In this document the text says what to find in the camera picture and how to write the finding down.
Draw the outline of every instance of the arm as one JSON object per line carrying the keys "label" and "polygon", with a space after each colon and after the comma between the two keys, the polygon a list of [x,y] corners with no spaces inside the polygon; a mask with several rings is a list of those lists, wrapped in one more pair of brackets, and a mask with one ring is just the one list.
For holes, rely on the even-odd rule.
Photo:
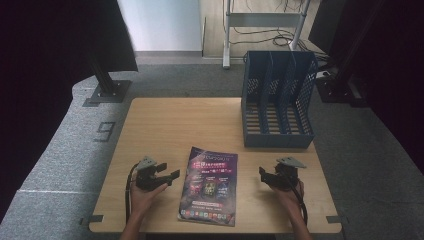
{"label": "arm", "polygon": [[151,192],[146,192],[131,184],[131,215],[121,235],[121,240],[138,239],[138,233],[146,212],[154,198],[163,192],[168,185],[162,184]]}
{"label": "arm", "polygon": [[[296,240],[311,240],[312,235],[309,233],[305,222],[303,221],[302,212],[300,210],[299,202],[293,191],[283,191],[276,187],[270,186],[277,195],[278,201],[286,210],[290,222],[293,227],[294,239]],[[303,197],[303,182],[299,180],[299,184],[296,186],[297,191]]]}

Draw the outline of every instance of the black cable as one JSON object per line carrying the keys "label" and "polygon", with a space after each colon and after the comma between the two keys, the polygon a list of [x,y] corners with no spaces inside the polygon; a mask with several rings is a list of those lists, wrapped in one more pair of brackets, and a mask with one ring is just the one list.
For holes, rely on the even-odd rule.
{"label": "black cable", "polygon": [[128,174],[128,178],[127,178],[127,185],[125,186],[125,216],[126,216],[125,222],[128,222],[128,219],[130,218],[130,214],[131,214],[131,209],[130,209],[131,179],[132,179],[132,173],[134,172],[134,169],[137,167],[137,165],[138,163],[131,168],[130,174]]}
{"label": "black cable", "polygon": [[[308,225],[308,211],[306,209],[305,202],[303,202],[303,197],[299,194],[296,187],[294,187],[291,184],[290,179],[285,174],[282,174],[282,175],[286,178],[287,182],[289,183],[290,189],[293,191],[294,195],[296,196],[297,201],[299,202],[299,205],[303,212],[303,221],[305,222],[305,225]],[[298,184],[300,184],[300,192],[302,192],[302,184],[300,183],[300,179],[298,179]]]}

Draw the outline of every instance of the carpeted floor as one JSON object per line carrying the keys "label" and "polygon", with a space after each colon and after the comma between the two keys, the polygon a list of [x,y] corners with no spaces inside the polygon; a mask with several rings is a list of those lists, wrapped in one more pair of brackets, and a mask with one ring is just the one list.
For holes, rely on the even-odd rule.
{"label": "carpeted floor", "polygon": [[[131,100],[135,97],[240,97],[244,66],[139,65],[112,73],[131,80],[123,103],[83,107],[94,77],[73,87],[73,101],[0,226],[1,239],[117,239],[95,234],[92,214]],[[424,178],[369,108],[324,104],[314,90],[309,108],[314,143],[341,217],[343,231],[315,239],[423,239]],[[113,125],[111,134],[99,126]],[[147,239],[194,239],[147,235]],[[278,236],[202,236],[204,239],[292,239]]]}

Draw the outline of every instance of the wall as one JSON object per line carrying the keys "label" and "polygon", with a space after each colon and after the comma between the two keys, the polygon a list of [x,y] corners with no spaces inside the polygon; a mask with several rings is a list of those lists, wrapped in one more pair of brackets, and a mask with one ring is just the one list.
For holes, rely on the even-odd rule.
{"label": "wall", "polygon": [[201,51],[199,0],[118,0],[134,51]]}

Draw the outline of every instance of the magazine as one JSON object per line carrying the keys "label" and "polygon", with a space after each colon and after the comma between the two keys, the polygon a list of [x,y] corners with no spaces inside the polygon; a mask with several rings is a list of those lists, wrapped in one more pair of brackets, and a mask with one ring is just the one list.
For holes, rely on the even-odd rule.
{"label": "magazine", "polygon": [[191,148],[178,219],[234,227],[237,159],[235,153]]}

